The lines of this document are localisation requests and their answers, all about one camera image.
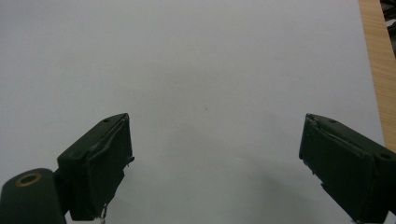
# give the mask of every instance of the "round metal ring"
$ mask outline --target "round metal ring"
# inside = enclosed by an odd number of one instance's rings
[[[15,182],[15,185],[17,187],[23,188],[33,185],[39,179],[41,179],[40,173],[31,173],[31,174],[23,175],[20,178],[18,178],[17,182]]]

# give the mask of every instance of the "circular hole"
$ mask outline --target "circular hole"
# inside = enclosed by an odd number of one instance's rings
[[[390,155],[385,154],[385,153],[381,153],[381,154],[379,154],[379,156],[380,156],[381,158],[383,158],[383,159],[386,159],[386,160],[392,159],[392,157],[391,157]]]
[[[40,178],[41,174],[39,173],[23,175],[17,180],[16,185],[17,187],[27,187],[29,185],[33,185]]]

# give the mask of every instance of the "white tabletop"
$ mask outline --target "white tabletop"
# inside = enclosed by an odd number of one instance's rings
[[[357,0],[0,3],[1,185],[123,112],[107,223],[349,223],[298,158],[304,115],[383,143]]]

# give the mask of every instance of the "wooden surface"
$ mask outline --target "wooden surface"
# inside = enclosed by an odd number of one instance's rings
[[[379,0],[360,5],[385,143],[396,152],[396,60]]]

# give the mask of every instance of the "black object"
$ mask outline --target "black object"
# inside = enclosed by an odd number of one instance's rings
[[[34,169],[3,186],[0,222],[61,224],[94,220],[114,198],[134,160],[128,114],[100,121],[58,157],[59,169]]]
[[[342,123],[307,114],[300,159],[352,217],[383,223],[395,213],[396,154]]]

